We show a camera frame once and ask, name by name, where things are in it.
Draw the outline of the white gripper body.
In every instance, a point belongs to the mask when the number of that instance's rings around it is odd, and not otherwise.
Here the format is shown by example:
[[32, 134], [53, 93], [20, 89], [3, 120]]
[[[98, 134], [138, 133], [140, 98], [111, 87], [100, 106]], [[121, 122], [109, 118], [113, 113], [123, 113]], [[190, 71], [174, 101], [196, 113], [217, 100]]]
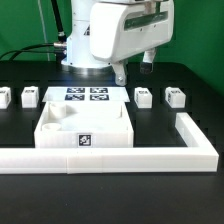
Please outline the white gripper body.
[[90, 51], [117, 63], [171, 40], [174, 2], [95, 3], [90, 13]]

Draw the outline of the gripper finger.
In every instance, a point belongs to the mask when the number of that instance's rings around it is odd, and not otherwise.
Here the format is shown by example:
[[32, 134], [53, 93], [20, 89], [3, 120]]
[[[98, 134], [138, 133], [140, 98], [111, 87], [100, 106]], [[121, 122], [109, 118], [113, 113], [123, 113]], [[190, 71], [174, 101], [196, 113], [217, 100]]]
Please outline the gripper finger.
[[114, 63], [112, 68], [115, 73], [115, 83], [119, 86], [125, 86], [127, 84], [127, 72], [125, 64], [123, 62]]
[[144, 52], [143, 60], [140, 63], [140, 72], [142, 74], [150, 74], [153, 71], [153, 62], [155, 55], [155, 48], [151, 48]]

